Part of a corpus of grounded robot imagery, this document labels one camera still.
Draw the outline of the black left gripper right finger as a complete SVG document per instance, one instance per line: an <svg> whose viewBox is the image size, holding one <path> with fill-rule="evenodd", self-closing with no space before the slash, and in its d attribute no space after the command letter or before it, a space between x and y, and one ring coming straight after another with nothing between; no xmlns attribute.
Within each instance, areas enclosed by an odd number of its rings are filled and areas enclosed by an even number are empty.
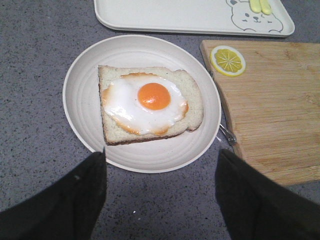
<svg viewBox="0 0 320 240"><path fill-rule="evenodd" d="M320 206L219 152L215 197L233 240L318 240Z"/></svg>

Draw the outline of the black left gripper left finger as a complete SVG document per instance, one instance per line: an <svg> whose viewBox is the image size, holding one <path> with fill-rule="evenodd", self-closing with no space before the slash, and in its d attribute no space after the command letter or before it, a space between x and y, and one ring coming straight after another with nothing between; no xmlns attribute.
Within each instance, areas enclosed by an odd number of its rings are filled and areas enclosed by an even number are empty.
<svg viewBox="0 0 320 240"><path fill-rule="evenodd" d="M106 154L94 152L53 185L2 211L0 238L89 240L106 191Z"/></svg>

